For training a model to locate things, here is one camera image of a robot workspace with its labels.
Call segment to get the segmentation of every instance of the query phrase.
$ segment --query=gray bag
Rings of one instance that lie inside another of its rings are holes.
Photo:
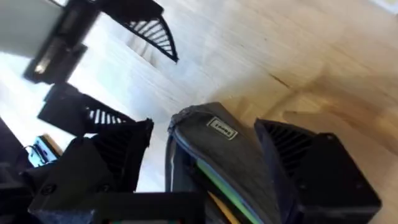
[[[218,190],[226,205],[235,206],[232,210],[238,212],[234,215],[241,212],[240,216],[246,217],[241,222],[280,223],[264,154],[220,103],[190,106],[173,115],[169,133],[165,174],[168,192],[199,191],[203,187],[204,192]],[[193,167],[206,174],[199,178],[202,184],[192,178]],[[223,223],[225,219],[217,217],[213,209],[206,204],[206,214],[213,216],[208,220]]]

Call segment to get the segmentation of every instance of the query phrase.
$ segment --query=black 3d-printed part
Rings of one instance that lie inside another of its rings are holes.
[[[116,22],[178,61],[171,31],[162,17],[163,8],[154,1],[108,1],[102,9]]]
[[[294,175],[295,169],[311,147],[315,133],[289,124],[268,121],[264,123],[276,150],[279,153],[282,165],[289,175]]]
[[[43,224],[103,224],[123,220],[204,223],[196,193],[137,194],[141,160],[153,122],[123,124],[91,139],[75,138],[42,182],[29,213]]]
[[[141,167],[153,127],[152,120],[147,119],[114,131],[103,131],[91,138],[120,191],[136,190],[139,173],[133,171]]]
[[[114,130],[135,123],[128,116],[80,93],[68,83],[55,84],[45,101],[38,118],[75,136]]]
[[[380,209],[380,199],[334,134],[266,120],[254,127],[283,224],[365,224]]]

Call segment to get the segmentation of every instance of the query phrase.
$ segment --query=wooden surface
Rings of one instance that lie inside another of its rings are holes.
[[[248,127],[260,117],[337,134],[382,198],[371,223],[398,223],[396,17],[365,0],[159,3],[178,64],[101,16],[70,80],[134,119],[154,119],[139,190],[164,188],[171,115],[220,101]],[[71,136],[34,118],[48,87],[20,79],[26,59],[0,56],[1,117],[23,144],[49,133],[66,146]]]

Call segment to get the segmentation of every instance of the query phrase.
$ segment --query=yellow strip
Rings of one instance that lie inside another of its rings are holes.
[[[218,199],[215,195],[213,195],[211,192],[208,192],[210,197],[214,200],[214,202],[217,204],[218,208],[224,213],[226,218],[229,220],[231,224],[241,224],[235,216],[232,214],[231,210],[220,200]]]

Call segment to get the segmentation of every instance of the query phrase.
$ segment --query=black bracket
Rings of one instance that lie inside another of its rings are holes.
[[[81,42],[104,12],[174,62],[177,51],[163,8],[152,0],[69,0],[24,77],[34,83],[66,82],[87,50]]]

